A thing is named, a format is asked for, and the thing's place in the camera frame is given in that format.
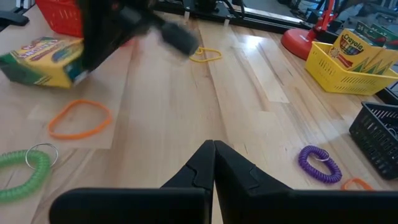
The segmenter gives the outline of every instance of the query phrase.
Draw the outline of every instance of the metal key ring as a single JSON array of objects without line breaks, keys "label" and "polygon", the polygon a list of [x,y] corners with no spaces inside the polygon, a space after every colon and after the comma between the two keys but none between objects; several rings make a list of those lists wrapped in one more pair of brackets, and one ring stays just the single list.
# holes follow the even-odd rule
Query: metal key ring
[{"label": "metal key ring", "polygon": [[51,164],[51,166],[50,166],[50,167],[53,167],[54,164],[55,164],[55,163],[57,162],[57,160],[58,160],[58,149],[57,149],[54,145],[52,145],[52,144],[50,144],[50,143],[40,143],[40,144],[36,144],[36,145],[32,146],[30,149],[28,149],[28,151],[26,151],[26,153],[25,153],[25,162],[26,162],[26,164],[27,164],[31,169],[35,170],[35,168],[33,168],[33,167],[30,165],[29,161],[27,160],[27,155],[28,155],[28,153],[29,153],[30,150],[36,150],[37,147],[39,147],[39,146],[50,146],[52,149],[55,150],[55,159],[54,159],[54,162],[53,162],[53,163]]},{"label": "metal key ring", "polygon": [[315,159],[315,160],[318,160],[318,161],[321,161],[321,162],[326,162],[326,161],[328,161],[329,159],[330,159],[330,155],[329,155],[329,152],[328,151],[326,151],[326,150],[324,150],[324,149],[322,149],[326,154],[328,154],[328,157],[326,158],[326,159],[318,159],[318,157],[317,156],[313,156],[313,158]]}]

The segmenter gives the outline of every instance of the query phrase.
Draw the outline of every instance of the yellow crayon box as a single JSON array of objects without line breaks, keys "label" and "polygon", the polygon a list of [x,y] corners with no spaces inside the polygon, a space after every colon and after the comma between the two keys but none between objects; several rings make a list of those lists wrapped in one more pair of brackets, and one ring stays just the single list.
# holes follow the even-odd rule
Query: yellow crayon box
[{"label": "yellow crayon box", "polygon": [[344,29],[330,48],[329,56],[341,68],[361,72],[381,49],[354,30]]},{"label": "yellow crayon box", "polygon": [[386,41],[383,49],[364,67],[362,72],[383,75],[398,61],[398,35],[376,24],[373,24],[370,29],[382,34]]},{"label": "yellow crayon box", "polygon": [[0,56],[0,70],[13,82],[71,88],[86,77],[82,40],[42,37]]}]

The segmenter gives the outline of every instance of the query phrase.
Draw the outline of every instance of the black plastic basket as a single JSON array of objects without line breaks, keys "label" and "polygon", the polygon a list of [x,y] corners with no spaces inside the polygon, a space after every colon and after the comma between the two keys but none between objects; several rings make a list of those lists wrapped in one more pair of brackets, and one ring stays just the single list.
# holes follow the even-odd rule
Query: black plastic basket
[{"label": "black plastic basket", "polygon": [[351,137],[380,176],[398,178],[398,106],[362,103]]}]

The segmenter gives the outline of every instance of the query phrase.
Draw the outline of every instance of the red plastic basket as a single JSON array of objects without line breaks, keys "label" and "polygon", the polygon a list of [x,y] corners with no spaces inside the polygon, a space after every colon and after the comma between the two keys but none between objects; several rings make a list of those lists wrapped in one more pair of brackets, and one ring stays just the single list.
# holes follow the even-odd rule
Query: red plastic basket
[{"label": "red plastic basket", "polygon": [[80,10],[76,0],[36,0],[52,30],[60,34],[83,37]]}]

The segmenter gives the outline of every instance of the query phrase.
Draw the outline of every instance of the wooden table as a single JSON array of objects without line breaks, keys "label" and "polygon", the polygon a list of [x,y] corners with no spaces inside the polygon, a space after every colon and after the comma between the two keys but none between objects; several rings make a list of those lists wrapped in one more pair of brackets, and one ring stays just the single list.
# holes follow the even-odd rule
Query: wooden table
[{"label": "wooden table", "polygon": [[[55,35],[37,7],[26,15],[27,26],[0,32],[0,54]],[[348,133],[361,102],[378,99],[324,92],[304,70],[304,61],[281,46],[279,34],[224,29],[205,21],[190,21],[188,26],[202,46],[220,50],[223,58],[208,63],[181,60],[153,32],[138,48],[117,50],[72,90],[24,86],[0,75],[0,152],[40,142],[51,142],[60,151],[45,187],[29,198],[0,205],[0,223],[47,223],[53,200],[77,187],[160,187],[206,139],[227,142],[294,189],[341,187],[320,183],[298,166],[297,154],[309,144],[330,153],[343,171],[342,181],[359,177],[378,190],[398,188],[376,174]],[[47,123],[79,98],[110,108],[112,124],[79,141],[50,138]],[[57,131],[81,131],[102,116],[82,106]],[[24,164],[3,169],[0,188],[19,185],[31,173]],[[221,223],[216,201],[213,219]]]}]

